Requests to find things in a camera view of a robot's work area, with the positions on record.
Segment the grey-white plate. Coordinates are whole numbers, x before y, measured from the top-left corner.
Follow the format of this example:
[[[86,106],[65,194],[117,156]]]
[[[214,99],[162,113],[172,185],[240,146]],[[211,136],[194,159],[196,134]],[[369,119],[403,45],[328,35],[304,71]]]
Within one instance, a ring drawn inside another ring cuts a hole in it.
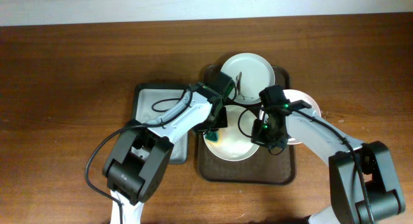
[[[230,76],[236,84],[236,91],[231,91],[229,98],[241,105],[260,103],[259,93],[276,83],[270,63],[253,53],[241,53],[230,57],[224,62],[221,71]]]

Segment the white plate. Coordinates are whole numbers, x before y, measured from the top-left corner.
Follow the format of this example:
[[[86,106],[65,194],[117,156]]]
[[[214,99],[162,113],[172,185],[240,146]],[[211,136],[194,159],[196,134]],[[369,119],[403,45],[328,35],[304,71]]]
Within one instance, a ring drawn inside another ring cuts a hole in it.
[[[211,144],[205,140],[207,149],[220,159],[225,161],[242,161],[256,153],[259,146],[251,142],[249,136],[257,117],[244,107],[227,105],[227,124],[218,131],[222,142]]]

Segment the pink plate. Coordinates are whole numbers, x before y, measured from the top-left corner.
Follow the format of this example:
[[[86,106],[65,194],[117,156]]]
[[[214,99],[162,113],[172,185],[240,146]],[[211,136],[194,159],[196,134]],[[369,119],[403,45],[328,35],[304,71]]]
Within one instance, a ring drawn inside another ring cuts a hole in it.
[[[298,100],[305,101],[306,103],[311,105],[312,109],[315,110],[315,113],[321,117],[322,112],[321,112],[318,104],[316,103],[316,101],[310,95],[308,95],[308,94],[306,94],[302,91],[294,90],[294,89],[284,89],[283,93],[284,93],[285,97],[287,99],[289,99],[291,102],[298,101]],[[263,112],[264,112],[263,110],[259,111],[259,119],[263,118]],[[266,121],[267,119],[268,119],[268,115],[265,114],[264,120]],[[298,145],[298,144],[301,144],[301,143],[302,142],[300,142],[297,139],[292,138],[292,137],[289,137],[289,139],[288,139],[288,145]]]

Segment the green and yellow sponge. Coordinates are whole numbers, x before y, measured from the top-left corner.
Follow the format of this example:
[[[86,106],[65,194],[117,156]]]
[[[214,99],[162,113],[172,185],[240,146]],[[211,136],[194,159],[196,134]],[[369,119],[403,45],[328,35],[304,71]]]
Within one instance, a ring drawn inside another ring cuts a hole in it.
[[[218,130],[209,130],[205,135],[205,140],[207,142],[210,142],[211,144],[219,144],[222,142],[222,139],[220,137],[220,133]]]

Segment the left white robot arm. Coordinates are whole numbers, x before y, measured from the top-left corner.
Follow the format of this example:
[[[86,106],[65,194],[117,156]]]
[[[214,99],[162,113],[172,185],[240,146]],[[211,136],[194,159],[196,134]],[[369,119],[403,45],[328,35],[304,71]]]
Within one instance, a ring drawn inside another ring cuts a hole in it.
[[[206,84],[190,85],[164,114],[145,123],[129,121],[107,158],[103,175],[113,201],[111,223],[139,223],[143,205],[159,187],[173,147],[190,129],[227,125],[224,102],[234,80],[219,73]]]

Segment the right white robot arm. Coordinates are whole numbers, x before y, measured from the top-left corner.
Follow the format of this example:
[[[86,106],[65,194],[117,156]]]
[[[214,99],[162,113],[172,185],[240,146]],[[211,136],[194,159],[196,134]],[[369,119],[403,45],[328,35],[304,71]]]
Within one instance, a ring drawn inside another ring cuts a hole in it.
[[[295,138],[329,169],[330,206],[305,223],[378,223],[402,214],[405,197],[388,147],[365,143],[324,120],[312,106],[290,101],[279,85],[259,93],[262,117],[254,121],[251,141],[272,151]]]

